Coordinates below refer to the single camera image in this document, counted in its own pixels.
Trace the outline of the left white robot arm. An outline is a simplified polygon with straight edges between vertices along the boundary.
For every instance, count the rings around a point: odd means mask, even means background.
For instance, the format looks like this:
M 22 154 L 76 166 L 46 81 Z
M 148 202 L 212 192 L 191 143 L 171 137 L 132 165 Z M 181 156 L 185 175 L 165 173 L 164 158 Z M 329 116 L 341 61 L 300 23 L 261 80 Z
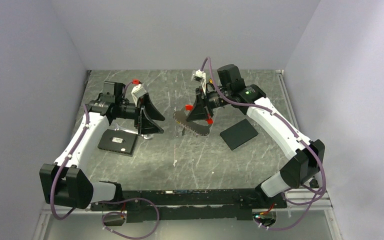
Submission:
M 39 170 L 47 204 L 85 209 L 91 203 L 104 202 L 111 210 L 123 205 L 124 196 L 119 183 L 91 182 L 83 169 L 115 119 L 133 120 L 140 135 L 164 132 L 157 122 L 164 121 L 165 117 L 153 105 L 148 86 L 137 79 L 131 84 L 134 85 L 132 100 L 125 96 L 127 85 L 105 81 L 97 99 L 83 105 L 81 123 L 65 150 L 53 163 L 45 163 Z

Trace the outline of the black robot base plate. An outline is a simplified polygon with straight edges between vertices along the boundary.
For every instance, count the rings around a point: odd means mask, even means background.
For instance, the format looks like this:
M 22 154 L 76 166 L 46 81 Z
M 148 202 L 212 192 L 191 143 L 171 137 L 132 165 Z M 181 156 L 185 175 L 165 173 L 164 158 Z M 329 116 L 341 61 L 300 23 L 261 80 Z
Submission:
M 160 220 L 236 219 L 250 221 L 259 210 L 285 209 L 281 194 L 265 197 L 254 188 L 195 190 L 124 190 L 108 203 L 93 203 L 91 211 L 126 211 L 128 223 Z

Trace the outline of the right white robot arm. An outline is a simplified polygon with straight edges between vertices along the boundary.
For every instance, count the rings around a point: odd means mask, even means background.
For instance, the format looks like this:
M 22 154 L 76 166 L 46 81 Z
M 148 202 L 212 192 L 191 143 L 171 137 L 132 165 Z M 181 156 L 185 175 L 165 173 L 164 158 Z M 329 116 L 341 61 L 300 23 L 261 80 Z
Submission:
M 325 186 L 324 143 L 311 140 L 292 126 L 260 87 L 245 84 L 236 65 L 220 67 L 217 73 L 221 85 L 208 81 L 202 68 L 193 71 L 192 80 L 200 83 L 195 90 L 195 102 L 176 111 L 174 119 L 197 135 L 207 136 L 213 124 L 214 110 L 231 105 L 259 124 L 274 139 L 289 161 L 256 187 L 255 200 L 262 208 L 269 207 L 276 195 L 297 189 L 317 174 Z

